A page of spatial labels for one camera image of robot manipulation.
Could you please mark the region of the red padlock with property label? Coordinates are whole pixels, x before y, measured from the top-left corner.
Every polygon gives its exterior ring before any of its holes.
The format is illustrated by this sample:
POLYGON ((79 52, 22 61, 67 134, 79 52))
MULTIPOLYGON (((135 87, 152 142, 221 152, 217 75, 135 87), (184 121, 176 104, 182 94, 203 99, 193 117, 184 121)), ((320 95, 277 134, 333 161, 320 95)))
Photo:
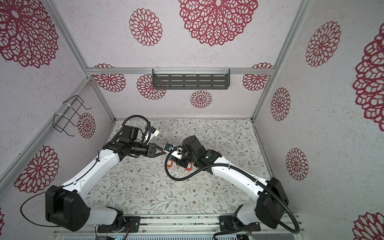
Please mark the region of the red padlock with property label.
POLYGON ((187 165, 187 168, 186 168, 186 171, 191 171, 193 169, 193 164, 192 163, 189 163, 187 165))

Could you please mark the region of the red padlock with warning label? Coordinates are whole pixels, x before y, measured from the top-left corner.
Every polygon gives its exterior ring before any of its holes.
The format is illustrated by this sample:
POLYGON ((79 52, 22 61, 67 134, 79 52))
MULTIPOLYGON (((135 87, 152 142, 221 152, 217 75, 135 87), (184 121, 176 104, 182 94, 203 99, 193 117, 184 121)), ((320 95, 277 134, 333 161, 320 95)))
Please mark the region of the red padlock with warning label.
POLYGON ((173 166, 173 161, 171 159, 167 160, 167 168, 171 168, 173 166))

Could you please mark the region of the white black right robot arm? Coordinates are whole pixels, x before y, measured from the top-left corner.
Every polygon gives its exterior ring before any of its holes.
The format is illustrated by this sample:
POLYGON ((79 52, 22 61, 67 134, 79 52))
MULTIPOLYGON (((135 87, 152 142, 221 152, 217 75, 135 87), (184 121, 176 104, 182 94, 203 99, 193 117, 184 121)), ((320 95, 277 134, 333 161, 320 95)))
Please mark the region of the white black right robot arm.
POLYGON ((196 136, 187 137, 180 146, 166 144, 164 152, 167 153, 167 160, 174 161, 180 167, 187 168, 192 164, 197 168, 182 178, 176 178, 165 170, 170 179, 186 181, 205 171, 230 182, 253 200, 251 205, 240 205, 232 216, 220 217, 222 227, 213 235, 215 240, 219 236, 255 230, 260 223, 271 229, 281 226, 292 234, 300 233, 299 222, 289 209, 287 194, 276 178, 267 180, 241 169, 219 152, 205 149, 196 136))

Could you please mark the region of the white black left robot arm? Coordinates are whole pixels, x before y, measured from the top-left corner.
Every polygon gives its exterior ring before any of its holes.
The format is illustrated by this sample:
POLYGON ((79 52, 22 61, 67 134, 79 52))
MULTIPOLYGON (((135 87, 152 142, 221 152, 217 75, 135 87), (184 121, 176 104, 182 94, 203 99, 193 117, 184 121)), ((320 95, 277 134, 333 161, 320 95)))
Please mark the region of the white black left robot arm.
POLYGON ((123 211, 113 207, 91 208, 86 204, 86 197, 94 185, 125 157, 156 158, 164 155, 162 148, 151 142, 159 131, 147 118, 138 118, 146 122, 144 130, 123 123, 78 174, 61 186, 51 186, 41 193, 45 197, 45 219, 49 228, 62 227, 76 232, 84 226, 103 226, 113 232, 124 230, 127 224, 123 211))

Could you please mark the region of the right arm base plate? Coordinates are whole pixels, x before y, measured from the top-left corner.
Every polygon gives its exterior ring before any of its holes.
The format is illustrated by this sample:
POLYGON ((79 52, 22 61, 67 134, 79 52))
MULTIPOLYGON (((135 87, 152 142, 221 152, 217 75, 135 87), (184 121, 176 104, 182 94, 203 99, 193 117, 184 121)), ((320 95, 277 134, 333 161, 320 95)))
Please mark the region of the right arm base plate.
MULTIPOLYGON (((221 232, 233 232, 244 228, 246 225, 242 224, 235 217, 230 215, 219 216, 219 224, 221 232)), ((260 223, 256 222, 254 225, 245 229, 245 232, 259 232, 261 230, 260 223)))

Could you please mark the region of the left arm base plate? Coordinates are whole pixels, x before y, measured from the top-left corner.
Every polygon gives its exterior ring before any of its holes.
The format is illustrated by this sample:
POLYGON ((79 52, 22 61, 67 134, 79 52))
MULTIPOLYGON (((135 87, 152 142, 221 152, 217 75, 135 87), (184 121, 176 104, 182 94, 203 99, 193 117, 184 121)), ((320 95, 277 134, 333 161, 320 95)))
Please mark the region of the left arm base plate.
POLYGON ((137 233, 141 217, 124 216, 112 225, 100 225, 97 233, 137 233))

